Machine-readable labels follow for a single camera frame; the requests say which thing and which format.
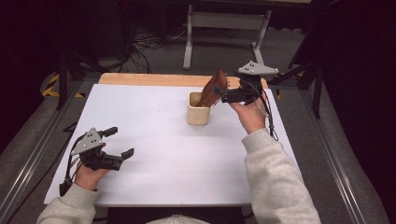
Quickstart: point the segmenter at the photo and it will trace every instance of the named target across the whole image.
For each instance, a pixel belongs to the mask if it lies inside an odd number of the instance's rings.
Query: hand
[[[260,98],[257,98],[255,102],[249,105],[231,103],[230,106],[238,114],[239,120],[247,131],[247,134],[265,128],[265,116],[259,108],[257,108],[257,106],[259,106],[263,111],[265,111],[264,104]]]
[[[107,174],[110,170],[98,169],[93,170],[82,164],[81,161],[78,162],[78,170],[76,173],[75,184],[87,190],[96,190],[96,186],[99,184],[99,180]]]

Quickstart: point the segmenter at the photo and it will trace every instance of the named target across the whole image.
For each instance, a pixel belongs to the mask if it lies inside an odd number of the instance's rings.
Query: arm
[[[38,217],[37,223],[92,223],[96,186],[108,170],[93,171],[80,162],[76,180],[63,197],[54,199]]]
[[[296,165],[265,129],[260,99],[255,104],[230,104],[248,136],[242,140],[247,156],[247,181],[259,223],[320,223],[318,211]]]

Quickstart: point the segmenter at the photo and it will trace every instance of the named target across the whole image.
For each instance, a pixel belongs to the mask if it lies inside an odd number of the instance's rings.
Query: gray sleeve
[[[259,223],[320,223],[298,168],[266,129],[242,140],[247,181]]]
[[[93,202],[97,191],[90,191],[73,184],[63,197],[54,199],[40,214],[37,224],[45,223],[87,223],[95,216]]]

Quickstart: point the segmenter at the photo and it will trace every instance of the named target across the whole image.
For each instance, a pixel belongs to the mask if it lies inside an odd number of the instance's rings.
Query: white tabletop
[[[250,204],[246,177],[246,136],[228,104],[211,108],[206,126],[187,123],[187,98],[198,87],[93,86],[78,126],[49,187],[45,204],[59,197],[68,155],[76,139],[94,127],[118,132],[104,137],[105,151],[120,156],[134,147],[132,158],[100,182],[96,205],[216,206]],[[296,162],[274,96],[266,90],[275,130]]]

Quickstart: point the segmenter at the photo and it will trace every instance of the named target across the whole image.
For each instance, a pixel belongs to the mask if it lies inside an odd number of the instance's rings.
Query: square cup
[[[187,122],[190,125],[206,125],[209,122],[210,107],[196,106],[201,100],[200,91],[191,91],[188,97]]]

